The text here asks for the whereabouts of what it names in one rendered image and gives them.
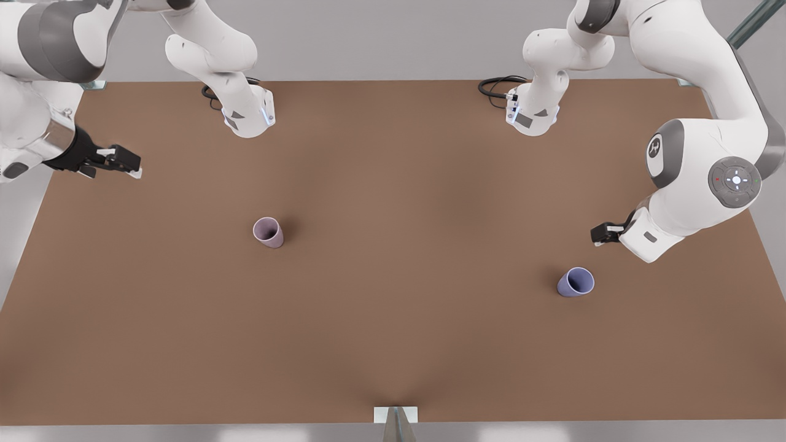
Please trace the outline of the purple cup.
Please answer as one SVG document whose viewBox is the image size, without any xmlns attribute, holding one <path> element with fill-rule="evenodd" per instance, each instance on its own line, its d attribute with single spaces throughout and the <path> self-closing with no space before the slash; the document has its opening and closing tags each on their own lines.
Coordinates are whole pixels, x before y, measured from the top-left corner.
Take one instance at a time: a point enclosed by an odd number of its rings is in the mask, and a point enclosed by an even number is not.
<svg viewBox="0 0 786 442">
<path fill-rule="evenodd" d="M 595 288 L 595 278 L 586 268 L 572 268 L 558 282 L 558 293 L 562 297 L 580 297 Z"/>
</svg>

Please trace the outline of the pink cup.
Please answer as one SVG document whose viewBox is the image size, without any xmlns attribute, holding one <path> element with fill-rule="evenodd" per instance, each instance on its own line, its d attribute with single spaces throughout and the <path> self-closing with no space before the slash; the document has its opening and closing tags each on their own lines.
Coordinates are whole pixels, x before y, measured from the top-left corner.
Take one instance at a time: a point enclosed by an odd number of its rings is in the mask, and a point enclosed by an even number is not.
<svg viewBox="0 0 786 442">
<path fill-rule="evenodd" d="M 277 249 L 284 244 L 284 234 L 277 219 L 264 217 L 253 224 L 252 234 L 256 240 L 268 248 Z"/>
</svg>

